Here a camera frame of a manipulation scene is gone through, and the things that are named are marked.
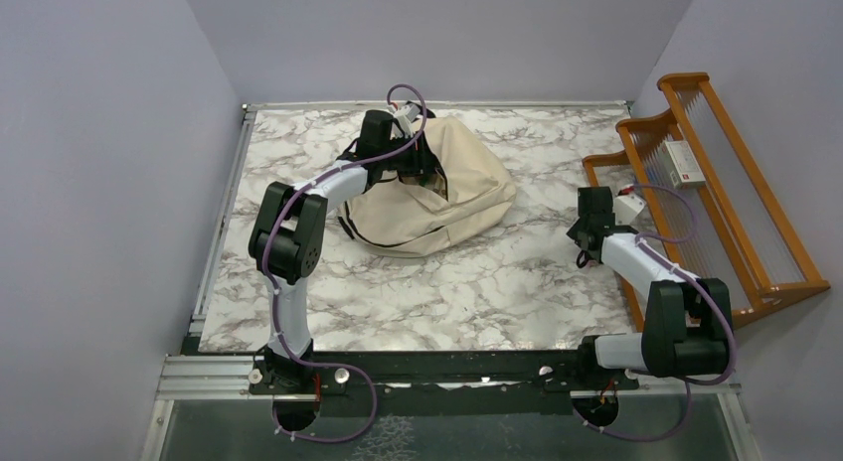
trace gray wall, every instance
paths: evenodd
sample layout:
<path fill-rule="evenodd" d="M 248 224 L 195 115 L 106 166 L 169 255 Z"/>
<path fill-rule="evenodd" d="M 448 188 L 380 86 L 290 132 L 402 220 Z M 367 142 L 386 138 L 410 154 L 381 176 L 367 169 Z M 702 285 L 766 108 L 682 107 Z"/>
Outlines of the gray wall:
<path fill-rule="evenodd" d="M 765 459 L 843 453 L 843 0 L 694 0 L 656 80 L 704 71 L 832 290 L 739 331 L 744 400 Z"/>
<path fill-rule="evenodd" d="M 691 0 L 188 0 L 249 102 L 633 99 Z"/>
<path fill-rule="evenodd" d="M 240 118 L 185 0 L 0 0 L 0 457 L 137 459 Z"/>

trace wooden rack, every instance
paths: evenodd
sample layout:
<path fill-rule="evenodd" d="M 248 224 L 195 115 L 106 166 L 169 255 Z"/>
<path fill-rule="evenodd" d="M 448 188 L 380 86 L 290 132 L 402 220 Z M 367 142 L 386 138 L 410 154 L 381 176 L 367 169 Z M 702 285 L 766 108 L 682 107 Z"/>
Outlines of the wooden rack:
<path fill-rule="evenodd" d="M 597 167 L 631 167 L 640 183 L 669 185 L 655 150 L 665 140 L 687 140 L 707 183 L 682 193 L 699 208 L 700 220 L 708 216 L 710 222 L 704 227 L 708 234 L 695 235 L 689 244 L 665 243 L 666 255 L 701 276 L 737 281 L 730 287 L 736 328 L 827 290 L 828 282 L 811 261 L 709 76 L 671 74 L 660 79 L 658 87 L 669 108 L 653 117 L 619 122 L 616 129 L 624 150 L 583 160 L 590 184 L 599 184 Z M 707 151 L 715 155 L 714 163 Z M 676 236 L 690 230 L 690 219 L 683 214 L 686 210 L 669 195 L 647 189 L 642 193 L 660 234 Z M 733 205 L 730 195 L 740 200 L 738 205 Z M 644 317 L 638 296 L 625 280 L 621 284 L 641 331 Z M 734 285 L 743 289 L 746 299 L 743 294 L 736 297 Z"/>

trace beige canvas bag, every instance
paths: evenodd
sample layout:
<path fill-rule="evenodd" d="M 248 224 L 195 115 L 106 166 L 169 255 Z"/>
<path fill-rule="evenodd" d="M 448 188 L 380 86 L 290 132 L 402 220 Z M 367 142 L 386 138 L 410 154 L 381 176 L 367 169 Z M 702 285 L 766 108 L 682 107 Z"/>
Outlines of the beige canvas bag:
<path fill-rule="evenodd" d="M 515 201 L 509 172 L 462 122 L 431 118 L 424 136 L 444 170 L 443 191 L 393 179 L 340 207 L 346 232 L 376 254 L 421 257 L 451 247 L 495 226 Z"/>

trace white marble surface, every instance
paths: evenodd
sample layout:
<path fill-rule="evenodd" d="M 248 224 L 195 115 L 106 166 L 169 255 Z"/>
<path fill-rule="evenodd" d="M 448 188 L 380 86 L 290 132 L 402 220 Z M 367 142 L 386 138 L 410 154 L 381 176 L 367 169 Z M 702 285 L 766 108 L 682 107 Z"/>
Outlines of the white marble surface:
<path fill-rule="evenodd" d="M 433 108 L 471 128 L 511 172 L 518 195 L 499 226 L 424 259 L 372 255 L 328 216 L 309 284 L 317 350 L 485 350 L 575 347 L 588 334 L 633 331 L 607 267 L 575 266 L 565 236 L 577 215 L 581 160 L 621 149 L 621 106 Z M 266 186 L 330 165 L 364 110 L 258 114 L 229 222 L 200 350 L 255 350 L 269 334 L 268 299 L 247 243 Z"/>

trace wooden frame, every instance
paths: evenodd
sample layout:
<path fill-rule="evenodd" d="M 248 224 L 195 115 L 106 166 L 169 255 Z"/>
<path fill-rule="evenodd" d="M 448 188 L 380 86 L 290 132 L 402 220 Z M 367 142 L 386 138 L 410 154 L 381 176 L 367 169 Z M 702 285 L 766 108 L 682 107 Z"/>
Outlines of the wooden frame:
<path fill-rule="evenodd" d="M 709 76 L 702 73 L 671 74 L 661 78 L 658 86 L 664 93 L 670 108 L 653 117 L 630 118 L 619 122 L 616 129 L 623 142 L 624 150 L 611 155 L 591 155 L 585 158 L 583 166 L 586 169 L 589 183 L 592 186 L 598 185 L 595 172 L 597 167 L 627 165 L 631 166 L 638 182 L 649 183 L 650 178 L 642 160 L 655 151 L 658 144 L 668 137 L 673 140 L 684 139 L 688 141 L 706 177 L 707 185 L 697 190 L 700 201 L 711 219 L 712 226 L 723 244 L 723 249 L 735 270 L 741 287 L 750 301 L 750 307 L 733 310 L 732 318 L 735 327 L 743 327 L 784 307 L 828 290 L 828 282 L 820 276 L 805 247 L 796 235 L 758 164 L 753 159 L 749 148 L 747 148 L 735 124 L 712 88 Z M 694 97 L 702 95 L 705 98 L 717 123 L 752 182 L 772 223 L 775 225 L 778 235 L 787 247 L 795 265 L 799 268 L 803 278 L 802 281 L 779 283 L 770 280 L 743 223 L 732 206 L 732 202 L 704 150 L 702 141 L 683 105 L 682 95 Z M 642 193 L 658 232 L 666 236 L 675 235 L 671 233 L 664 210 L 654 192 L 645 189 Z M 682 253 L 675 244 L 665 243 L 664 245 L 665 252 L 671 260 L 694 270 L 693 264 L 688 265 L 688 261 L 684 260 Z M 643 328 L 644 317 L 635 292 L 626 281 L 622 281 L 621 284 L 632 320 L 635 327 L 640 331 Z"/>

